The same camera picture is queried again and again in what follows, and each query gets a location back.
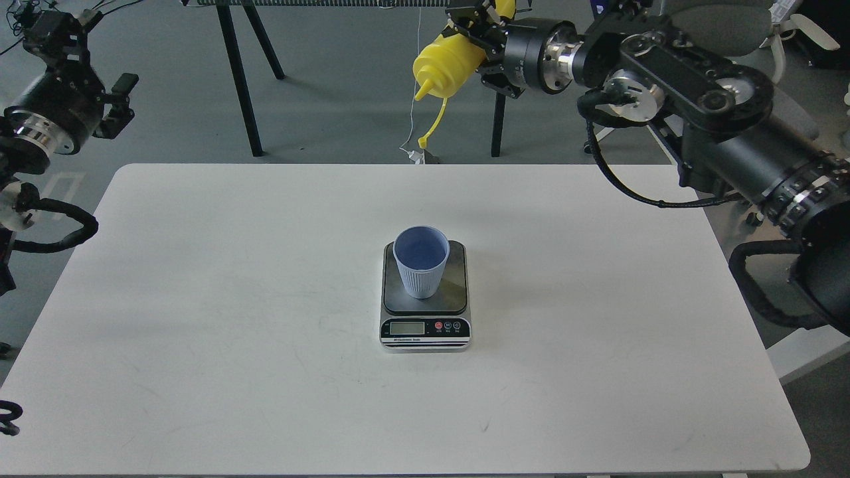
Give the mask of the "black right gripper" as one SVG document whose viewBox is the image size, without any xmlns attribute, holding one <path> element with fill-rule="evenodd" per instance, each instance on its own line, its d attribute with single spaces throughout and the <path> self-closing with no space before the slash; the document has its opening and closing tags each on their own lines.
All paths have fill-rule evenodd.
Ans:
<svg viewBox="0 0 850 478">
<path fill-rule="evenodd" d="M 507 1 L 449 1 L 444 37 L 461 35 L 485 52 L 477 67 L 481 84 L 510 99 L 525 90 L 555 95 L 574 81 L 574 57 L 583 40 L 562 19 L 515 19 Z"/>
</svg>

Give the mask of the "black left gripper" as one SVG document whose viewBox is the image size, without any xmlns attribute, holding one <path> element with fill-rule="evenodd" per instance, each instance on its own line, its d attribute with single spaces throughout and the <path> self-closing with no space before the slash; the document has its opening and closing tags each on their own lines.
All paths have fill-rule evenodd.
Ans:
<svg viewBox="0 0 850 478">
<path fill-rule="evenodd" d="M 89 138 L 115 139 L 135 118 L 129 94 L 139 76 L 123 73 L 110 93 L 90 64 L 88 34 L 104 13 L 80 16 L 55 10 L 19 9 L 23 46 L 46 64 L 45 72 L 5 110 L 11 133 L 2 151 L 12 155 L 73 155 Z M 104 115 L 104 106 L 110 105 Z"/>
</svg>

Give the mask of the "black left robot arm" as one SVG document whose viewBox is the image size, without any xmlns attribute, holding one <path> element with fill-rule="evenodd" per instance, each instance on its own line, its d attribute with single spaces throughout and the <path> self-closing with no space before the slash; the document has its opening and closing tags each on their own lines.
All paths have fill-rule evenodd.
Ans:
<svg viewBox="0 0 850 478">
<path fill-rule="evenodd" d="M 115 139 L 135 117 L 129 95 L 137 74 L 122 74 L 107 90 L 90 61 L 88 35 L 104 18 L 99 8 L 79 15 L 40 9 L 19 1 L 10 10 L 24 50 L 39 57 L 45 72 L 2 113 L 2 292 L 14 290 L 13 252 L 54 254 L 87 242 L 98 221 L 79 206 L 44 199 L 19 175 L 42 175 L 53 155 L 77 154 L 91 138 Z M 79 228 L 56 242 L 21 241 L 36 212 L 61 214 Z"/>
</svg>

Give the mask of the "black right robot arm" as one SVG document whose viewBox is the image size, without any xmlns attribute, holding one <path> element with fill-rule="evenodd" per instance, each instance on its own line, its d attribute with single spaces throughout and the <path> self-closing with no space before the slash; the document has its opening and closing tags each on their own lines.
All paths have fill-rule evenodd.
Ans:
<svg viewBox="0 0 850 478">
<path fill-rule="evenodd" d="M 728 265 L 747 304 L 791 329 L 829 325 L 848 334 L 848 161 L 819 149 L 773 112 L 774 85 L 759 70 L 701 48 L 647 1 L 611 1 L 579 34 L 568 21 L 510 19 L 495 1 L 450 1 L 446 33 L 485 51 L 484 84 L 515 97 L 557 94 L 576 82 L 588 146 L 614 187 L 627 188 L 606 163 L 593 127 L 649 126 L 683 120 L 674 138 L 679 182 L 710 199 L 704 208 L 744 199 L 778 227 L 778 241 L 738 245 Z"/>
</svg>

